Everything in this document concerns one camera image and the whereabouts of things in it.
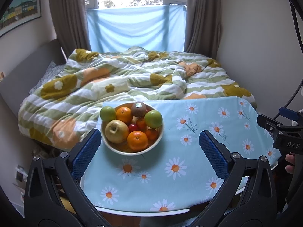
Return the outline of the person's right hand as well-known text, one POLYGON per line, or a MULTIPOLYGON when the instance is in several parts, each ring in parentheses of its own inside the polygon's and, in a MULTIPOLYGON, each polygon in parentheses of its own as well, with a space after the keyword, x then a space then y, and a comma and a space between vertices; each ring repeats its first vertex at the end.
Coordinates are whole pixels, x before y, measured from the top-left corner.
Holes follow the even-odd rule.
POLYGON ((294 153, 287 154, 285 160, 288 163, 285 167, 286 172, 289 174, 294 174, 295 154, 294 153))

